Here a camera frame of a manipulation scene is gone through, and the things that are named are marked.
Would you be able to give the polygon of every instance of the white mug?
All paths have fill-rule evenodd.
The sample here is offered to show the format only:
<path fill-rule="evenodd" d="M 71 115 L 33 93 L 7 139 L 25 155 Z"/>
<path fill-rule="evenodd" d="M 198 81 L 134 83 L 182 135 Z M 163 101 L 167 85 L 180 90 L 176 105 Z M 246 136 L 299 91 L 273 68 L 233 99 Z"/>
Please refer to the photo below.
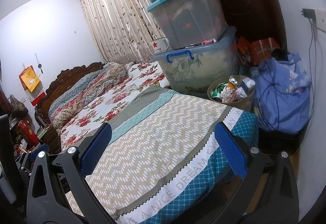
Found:
<path fill-rule="evenodd" d="M 151 45 L 155 54 L 160 54 L 167 51 L 170 47 L 170 41 L 167 38 L 159 38 L 151 41 Z"/>

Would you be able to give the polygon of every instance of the yellow paper bag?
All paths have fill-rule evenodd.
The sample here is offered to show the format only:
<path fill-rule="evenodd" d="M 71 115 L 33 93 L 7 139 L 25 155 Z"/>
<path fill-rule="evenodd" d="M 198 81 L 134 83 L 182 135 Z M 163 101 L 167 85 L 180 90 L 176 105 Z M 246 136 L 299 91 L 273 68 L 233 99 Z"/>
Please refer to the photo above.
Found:
<path fill-rule="evenodd" d="M 33 92 L 37 84 L 39 84 L 40 82 L 40 79 L 36 76 L 35 72 L 31 67 L 27 68 L 25 73 L 21 76 L 21 79 L 31 93 Z"/>

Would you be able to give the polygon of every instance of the mug handle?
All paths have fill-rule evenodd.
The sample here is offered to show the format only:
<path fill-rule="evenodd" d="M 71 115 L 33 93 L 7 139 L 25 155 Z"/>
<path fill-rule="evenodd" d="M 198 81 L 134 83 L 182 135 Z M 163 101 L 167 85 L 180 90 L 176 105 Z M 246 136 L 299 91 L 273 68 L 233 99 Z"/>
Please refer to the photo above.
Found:
<path fill-rule="evenodd" d="M 167 38 L 165 38 L 164 40 L 165 40 L 166 43 L 167 43 L 167 48 L 165 49 L 165 50 L 167 50 L 167 49 L 169 48 L 169 46 L 170 46 L 170 41 L 169 41 Z"/>

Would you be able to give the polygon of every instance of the metal screw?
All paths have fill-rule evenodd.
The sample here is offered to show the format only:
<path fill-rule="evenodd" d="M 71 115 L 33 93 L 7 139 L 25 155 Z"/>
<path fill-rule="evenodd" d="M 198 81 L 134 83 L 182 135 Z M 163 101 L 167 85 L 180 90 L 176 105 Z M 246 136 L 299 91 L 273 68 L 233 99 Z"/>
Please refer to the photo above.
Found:
<path fill-rule="evenodd" d="M 252 148 L 250 149 L 250 151 L 251 151 L 251 153 L 253 153 L 253 154 L 258 154 L 259 149 L 257 149 L 256 147 L 252 147 Z"/>
<path fill-rule="evenodd" d="M 43 158 L 45 156 L 45 151 L 40 151 L 39 153 L 38 153 L 38 157 L 39 158 Z"/>
<path fill-rule="evenodd" d="M 73 153 L 75 153 L 76 152 L 76 148 L 75 147 L 70 147 L 69 149 L 68 149 L 68 153 L 69 154 L 73 154 Z"/>
<path fill-rule="evenodd" d="M 281 152 L 281 155 L 282 155 L 283 158 L 287 158 L 288 157 L 288 154 L 285 151 L 282 151 Z"/>

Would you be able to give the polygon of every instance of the floral curtain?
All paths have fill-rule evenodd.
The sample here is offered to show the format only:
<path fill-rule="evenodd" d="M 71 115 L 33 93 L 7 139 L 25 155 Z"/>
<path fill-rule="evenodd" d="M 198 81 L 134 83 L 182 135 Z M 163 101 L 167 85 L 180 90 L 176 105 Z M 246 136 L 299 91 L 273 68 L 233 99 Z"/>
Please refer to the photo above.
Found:
<path fill-rule="evenodd" d="M 164 34 L 147 0 L 81 0 L 97 46 L 108 62 L 151 62 L 150 42 Z"/>

